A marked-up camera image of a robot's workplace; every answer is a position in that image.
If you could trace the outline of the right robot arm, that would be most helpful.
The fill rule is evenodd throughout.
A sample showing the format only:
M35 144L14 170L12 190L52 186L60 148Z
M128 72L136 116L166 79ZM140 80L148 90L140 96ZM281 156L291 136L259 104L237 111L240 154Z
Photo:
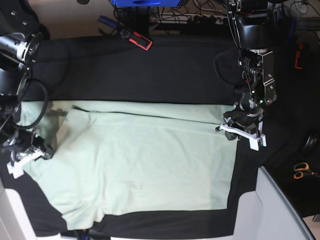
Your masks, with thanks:
M49 104L47 87L31 77L42 39L41 24L28 1L0 2L0 151L10 153L7 170L15 179L30 161L48 160L54 154L36 129ZM18 125L15 114L32 84L43 91L43 107L33 123Z

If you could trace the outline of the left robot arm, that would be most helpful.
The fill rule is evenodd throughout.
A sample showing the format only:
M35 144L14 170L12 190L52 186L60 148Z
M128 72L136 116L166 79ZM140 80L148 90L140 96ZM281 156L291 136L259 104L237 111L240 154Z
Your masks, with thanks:
M227 0L226 17L238 52L242 83L235 87L241 94L233 109L224 113L224 131L228 140L246 138L249 147L259 151L267 146L263 134L266 107L276 101L274 79L275 20L273 4L267 0Z

